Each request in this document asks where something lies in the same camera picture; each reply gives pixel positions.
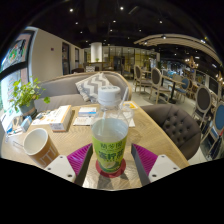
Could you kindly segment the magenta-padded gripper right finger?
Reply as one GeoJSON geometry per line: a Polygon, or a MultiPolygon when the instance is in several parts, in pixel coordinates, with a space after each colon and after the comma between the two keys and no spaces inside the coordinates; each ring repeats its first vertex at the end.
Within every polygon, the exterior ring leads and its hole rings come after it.
{"type": "Polygon", "coordinates": [[[143,186],[164,178],[180,168],[165,154],[157,156],[148,149],[133,144],[131,154],[143,186]]]}

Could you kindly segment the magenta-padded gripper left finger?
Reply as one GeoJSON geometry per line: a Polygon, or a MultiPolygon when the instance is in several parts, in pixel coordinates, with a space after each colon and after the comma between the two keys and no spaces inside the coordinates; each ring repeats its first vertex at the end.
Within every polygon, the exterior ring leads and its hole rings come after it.
{"type": "Polygon", "coordinates": [[[68,156],[59,155],[45,168],[45,170],[82,186],[92,154],[92,144],[87,144],[68,156]]]}

